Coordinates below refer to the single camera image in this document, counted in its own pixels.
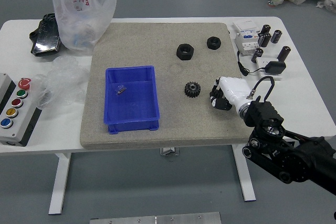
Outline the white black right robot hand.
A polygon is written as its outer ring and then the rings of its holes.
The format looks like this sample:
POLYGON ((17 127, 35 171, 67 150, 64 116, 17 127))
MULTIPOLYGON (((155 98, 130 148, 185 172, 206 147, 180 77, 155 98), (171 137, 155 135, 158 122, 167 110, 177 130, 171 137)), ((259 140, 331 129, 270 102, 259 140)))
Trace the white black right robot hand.
POLYGON ((251 89, 246 80, 220 77, 215 80, 209 96, 214 108, 228 111, 234 106, 237 114, 243 114, 248 109, 252 100, 250 92, 251 89))

